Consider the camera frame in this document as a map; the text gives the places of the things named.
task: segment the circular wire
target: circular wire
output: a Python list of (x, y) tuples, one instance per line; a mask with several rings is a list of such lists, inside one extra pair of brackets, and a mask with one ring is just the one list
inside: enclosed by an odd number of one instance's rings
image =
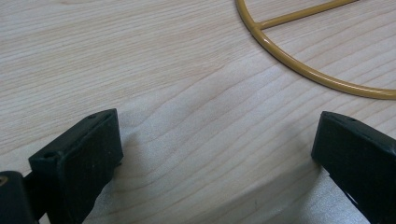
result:
[(310, 7), (297, 12), (293, 12), (284, 16), (276, 17), (271, 20), (255, 22), (250, 14), (245, 4), (245, 0), (236, 0), (236, 6), (238, 8), (239, 14), (242, 21), (249, 29), (253, 37), (275, 58), (280, 60), (287, 67), (293, 71), (299, 73), (300, 75), (307, 77), (317, 83), (327, 86), (329, 88), (346, 92), (353, 95), (358, 95), (362, 97), (381, 99), (381, 100), (396, 100), (396, 90), (379, 89), (372, 87), (365, 87), (350, 82), (337, 79), (335, 77), (327, 76), (319, 72), (318, 70), (311, 68), (310, 66), (299, 62), (294, 59), (284, 50), (282, 50), (278, 45), (276, 45), (270, 38), (262, 31), (263, 29), (277, 26), (289, 21), (295, 21), (303, 17), (311, 16), (319, 12), (329, 10), (335, 7), (340, 7), (358, 0), (334, 0), (329, 3), (325, 3), (316, 7)]

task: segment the black object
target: black object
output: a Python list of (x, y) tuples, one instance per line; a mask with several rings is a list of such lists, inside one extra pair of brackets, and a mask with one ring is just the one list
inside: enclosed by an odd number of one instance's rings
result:
[(396, 140), (355, 119), (323, 112), (312, 158), (371, 223), (396, 223)]
[(81, 223), (123, 157), (117, 110), (83, 119), (29, 158), (32, 173), (0, 173), (0, 222)]

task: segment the light wood surface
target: light wood surface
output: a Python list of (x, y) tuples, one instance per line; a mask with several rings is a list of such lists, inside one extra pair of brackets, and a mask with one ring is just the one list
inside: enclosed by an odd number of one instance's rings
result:
[[(247, 6), (261, 20), (323, 2)], [(396, 89), (395, 10), (359, 1), (266, 33), (329, 75)], [(30, 155), (112, 107), (125, 157), (85, 223), (367, 223), (310, 159), (320, 112), (396, 137), (395, 102), (291, 72), (233, 0), (1, 1), (2, 171), (28, 174)]]

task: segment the wooden table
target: wooden table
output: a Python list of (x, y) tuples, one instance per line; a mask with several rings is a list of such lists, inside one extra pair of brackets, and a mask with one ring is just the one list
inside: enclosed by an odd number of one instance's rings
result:
[[(259, 20), (323, 2), (247, 6)], [(1, 170), (26, 175), (77, 121), (119, 111), (125, 157), (85, 223), (367, 223), (310, 150), (323, 110), (395, 138), (395, 102), (290, 71), (233, 0), (0, 4)], [(359, 1), (266, 32), (329, 75), (396, 89), (395, 10)]]

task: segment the hole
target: hole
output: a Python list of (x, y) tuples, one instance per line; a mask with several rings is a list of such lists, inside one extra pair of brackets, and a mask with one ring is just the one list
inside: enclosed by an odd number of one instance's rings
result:
[(46, 154), (44, 154), (44, 159), (57, 159), (59, 158), (59, 155), (55, 152), (47, 152)]
[(8, 181), (8, 178), (5, 175), (0, 176), (0, 187), (5, 185)]

